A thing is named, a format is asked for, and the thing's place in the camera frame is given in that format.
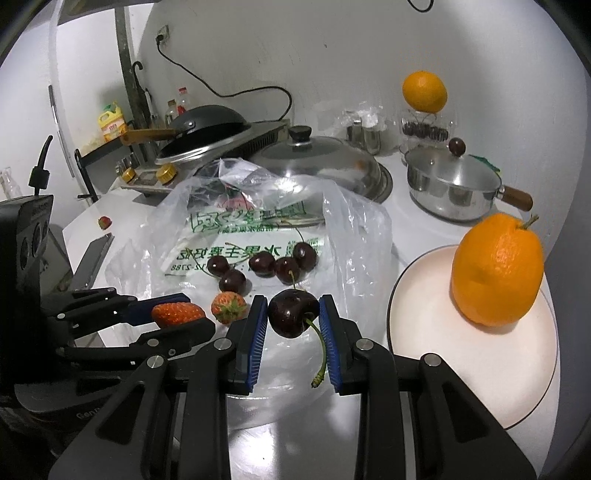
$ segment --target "refrigerator handle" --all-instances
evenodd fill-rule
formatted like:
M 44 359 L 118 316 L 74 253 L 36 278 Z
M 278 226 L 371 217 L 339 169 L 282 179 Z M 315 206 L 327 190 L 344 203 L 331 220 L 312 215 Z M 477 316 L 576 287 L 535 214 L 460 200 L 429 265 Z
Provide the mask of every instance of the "refrigerator handle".
M 49 102 L 51 103 L 51 111 L 53 112 L 53 121 L 56 123 L 56 130 L 57 130 L 57 138 L 60 141 L 61 151 L 66 158 L 66 165 L 68 165 L 68 170 L 70 171 L 70 175 L 72 178 L 76 178 L 74 175 L 74 170 L 72 168 L 72 162 L 70 161 L 70 154 L 66 148 L 66 144 L 64 143 L 64 138 L 61 134 L 61 127 L 60 123 L 57 119 L 57 109 L 56 109 L 56 97 L 53 94 L 53 85 L 49 86 Z

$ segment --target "white plate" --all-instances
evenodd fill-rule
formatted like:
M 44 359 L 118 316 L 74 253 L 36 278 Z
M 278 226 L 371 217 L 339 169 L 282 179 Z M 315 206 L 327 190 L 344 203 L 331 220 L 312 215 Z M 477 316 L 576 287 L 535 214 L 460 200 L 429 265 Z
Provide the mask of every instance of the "white plate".
M 457 245 L 417 258 L 399 278 L 388 313 L 388 344 L 396 355 L 439 354 L 503 428 L 526 418 L 554 375 L 557 334 L 542 292 L 516 323 L 491 328 L 469 322 L 450 297 Z

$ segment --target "countertop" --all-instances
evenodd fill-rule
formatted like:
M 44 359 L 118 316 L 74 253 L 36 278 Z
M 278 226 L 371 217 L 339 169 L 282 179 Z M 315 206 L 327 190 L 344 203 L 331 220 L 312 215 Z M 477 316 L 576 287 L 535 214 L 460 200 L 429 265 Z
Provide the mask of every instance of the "countertop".
M 410 198 L 406 182 L 406 169 L 399 153 L 378 157 L 392 174 L 394 188 L 384 202 L 392 218 L 392 253 L 398 260 L 398 275 L 415 258 L 442 245 L 457 244 L 470 225 L 458 225 L 437 219 L 420 209 Z M 97 220 L 106 215 L 113 224 L 107 230 L 114 235 L 113 243 L 94 288 L 107 287 L 105 267 L 143 224 L 157 204 L 156 199 L 145 198 L 132 190 L 116 189 L 103 195 L 86 209 L 63 233 L 72 269 L 76 269 L 88 244 L 105 234 Z M 518 211 L 495 201 L 495 208 L 515 216 Z M 544 277 L 542 291 L 550 301 L 548 284 Z M 117 344 L 113 328 L 101 330 L 106 346 Z M 509 430 L 515 443 L 524 451 L 536 472 L 544 465 L 554 433 L 560 388 L 560 360 L 546 395 L 537 408 L 522 422 Z M 405 429 L 410 418 L 404 412 Z M 339 397 L 325 394 L 310 407 L 282 418 L 273 424 L 246 430 L 235 430 L 229 435 L 232 478 L 265 478 L 296 480 L 301 478 L 352 478 L 355 470 L 357 433 L 359 423 L 359 397 Z M 407 454 L 407 465 L 412 455 Z M 409 469 L 407 479 L 414 479 Z

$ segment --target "orange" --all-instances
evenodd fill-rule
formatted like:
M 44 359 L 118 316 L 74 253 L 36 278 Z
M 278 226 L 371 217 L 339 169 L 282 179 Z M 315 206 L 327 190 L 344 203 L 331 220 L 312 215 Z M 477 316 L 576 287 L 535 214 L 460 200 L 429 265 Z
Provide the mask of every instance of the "orange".
M 496 213 L 462 239 L 452 265 L 452 295 L 469 320 L 486 326 L 525 315 L 540 289 L 544 255 L 529 222 Z
M 438 113 L 447 103 L 447 90 L 441 79 L 430 72 L 411 73 L 402 84 L 407 103 L 419 112 Z

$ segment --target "yellow bottle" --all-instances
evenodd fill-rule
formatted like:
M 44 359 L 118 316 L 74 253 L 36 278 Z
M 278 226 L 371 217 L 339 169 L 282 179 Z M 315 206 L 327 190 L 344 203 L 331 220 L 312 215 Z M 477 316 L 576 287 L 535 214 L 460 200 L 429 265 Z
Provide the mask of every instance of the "yellow bottle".
M 107 142 L 127 132 L 127 124 L 125 123 L 125 118 L 123 118 L 121 107 L 117 105 L 117 102 L 113 102 L 105 107 L 105 111 L 99 117 L 99 127 Z

